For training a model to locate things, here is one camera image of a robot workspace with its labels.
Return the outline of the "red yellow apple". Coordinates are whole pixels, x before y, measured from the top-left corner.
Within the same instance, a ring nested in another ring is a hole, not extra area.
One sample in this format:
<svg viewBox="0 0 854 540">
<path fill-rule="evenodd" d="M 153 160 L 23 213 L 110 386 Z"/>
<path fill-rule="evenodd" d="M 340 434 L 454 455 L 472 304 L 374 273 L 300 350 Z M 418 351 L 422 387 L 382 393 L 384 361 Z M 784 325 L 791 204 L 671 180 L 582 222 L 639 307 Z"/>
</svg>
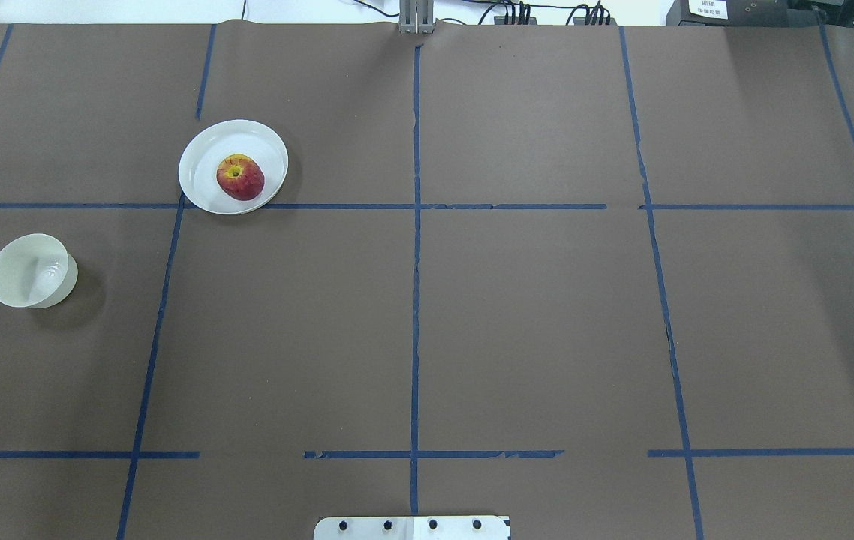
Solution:
<svg viewBox="0 0 854 540">
<path fill-rule="evenodd" d="M 262 194 L 266 179 L 261 167 L 245 154 L 231 154 L 215 168 L 215 180 L 229 197 L 254 200 Z"/>
</svg>

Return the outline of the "aluminium frame post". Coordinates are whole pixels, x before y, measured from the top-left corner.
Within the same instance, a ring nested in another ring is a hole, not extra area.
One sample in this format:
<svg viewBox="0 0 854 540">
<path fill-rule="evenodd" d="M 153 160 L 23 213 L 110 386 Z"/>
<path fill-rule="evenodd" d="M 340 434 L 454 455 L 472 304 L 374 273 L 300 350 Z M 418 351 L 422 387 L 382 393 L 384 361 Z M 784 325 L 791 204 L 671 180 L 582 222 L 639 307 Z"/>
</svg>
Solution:
<svg viewBox="0 0 854 540">
<path fill-rule="evenodd" d="M 433 0 L 401 0 L 398 3 L 398 30 L 400 34 L 426 35 L 436 29 Z"/>
</svg>

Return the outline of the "black box device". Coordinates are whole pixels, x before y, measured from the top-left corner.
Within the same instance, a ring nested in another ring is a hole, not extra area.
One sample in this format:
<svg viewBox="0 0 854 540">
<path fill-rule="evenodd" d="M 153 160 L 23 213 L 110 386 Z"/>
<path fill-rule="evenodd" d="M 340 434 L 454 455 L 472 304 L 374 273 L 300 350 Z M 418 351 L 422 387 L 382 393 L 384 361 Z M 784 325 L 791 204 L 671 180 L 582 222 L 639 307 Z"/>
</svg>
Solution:
<svg viewBox="0 0 854 540">
<path fill-rule="evenodd" d="M 815 26 L 817 14 L 794 9 L 790 1 L 674 1 L 666 26 L 771 27 Z"/>
</svg>

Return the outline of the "white round plate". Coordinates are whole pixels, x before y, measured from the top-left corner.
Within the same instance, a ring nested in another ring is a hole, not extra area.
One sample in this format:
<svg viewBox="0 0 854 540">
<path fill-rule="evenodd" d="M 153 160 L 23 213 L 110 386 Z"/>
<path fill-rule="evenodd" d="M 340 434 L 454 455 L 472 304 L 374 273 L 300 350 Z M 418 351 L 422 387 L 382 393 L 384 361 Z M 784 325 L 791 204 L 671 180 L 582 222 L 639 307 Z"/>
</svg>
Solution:
<svg viewBox="0 0 854 540">
<path fill-rule="evenodd" d="M 218 186 L 215 168 L 232 154 L 249 156 L 261 167 L 266 183 L 256 199 L 233 199 Z M 232 119 L 207 127 L 187 144 L 178 179 L 183 194 L 198 208 L 218 215 L 240 215 L 262 208 L 278 194 L 287 165 L 287 147 L 278 133 L 255 121 Z"/>
</svg>

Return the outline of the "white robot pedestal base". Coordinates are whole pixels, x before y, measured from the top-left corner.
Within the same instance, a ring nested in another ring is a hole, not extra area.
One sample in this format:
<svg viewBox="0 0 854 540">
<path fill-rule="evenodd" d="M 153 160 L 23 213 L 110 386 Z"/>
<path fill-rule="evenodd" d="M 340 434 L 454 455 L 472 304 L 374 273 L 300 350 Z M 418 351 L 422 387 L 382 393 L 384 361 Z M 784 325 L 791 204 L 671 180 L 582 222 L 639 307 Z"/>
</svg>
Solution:
<svg viewBox="0 0 854 540">
<path fill-rule="evenodd" d="M 495 515 L 328 517 L 314 539 L 510 539 L 510 519 Z"/>
</svg>

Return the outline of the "white bowl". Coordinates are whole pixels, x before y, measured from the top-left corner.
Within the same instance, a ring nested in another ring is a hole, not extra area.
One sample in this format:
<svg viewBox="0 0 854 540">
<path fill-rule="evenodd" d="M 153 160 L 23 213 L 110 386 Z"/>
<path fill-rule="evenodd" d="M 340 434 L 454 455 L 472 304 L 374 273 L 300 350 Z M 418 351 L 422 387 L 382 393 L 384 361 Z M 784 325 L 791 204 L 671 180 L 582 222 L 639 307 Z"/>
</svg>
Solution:
<svg viewBox="0 0 854 540">
<path fill-rule="evenodd" d="M 18 237 L 0 250 L 0 303 L 42 310 L 73 291 L 80 267 L 59 239 L 46 233 Z"/>
</svg>

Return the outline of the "brown paper table cover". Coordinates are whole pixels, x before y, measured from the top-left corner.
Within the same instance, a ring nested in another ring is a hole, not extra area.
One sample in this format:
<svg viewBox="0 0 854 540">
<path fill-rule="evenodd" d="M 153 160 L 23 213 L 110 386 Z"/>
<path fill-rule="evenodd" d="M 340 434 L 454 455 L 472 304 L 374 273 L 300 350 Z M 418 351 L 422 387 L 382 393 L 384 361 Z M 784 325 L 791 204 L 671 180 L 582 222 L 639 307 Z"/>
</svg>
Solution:
<svg viewBox="0 0 854 540">
<path fill-rule="evenodd" d="M 245 119 L 262 208 L 183 194 Z M 854 539 L 854 28 L 0 26 L 0 539 Z"/>
</svg>

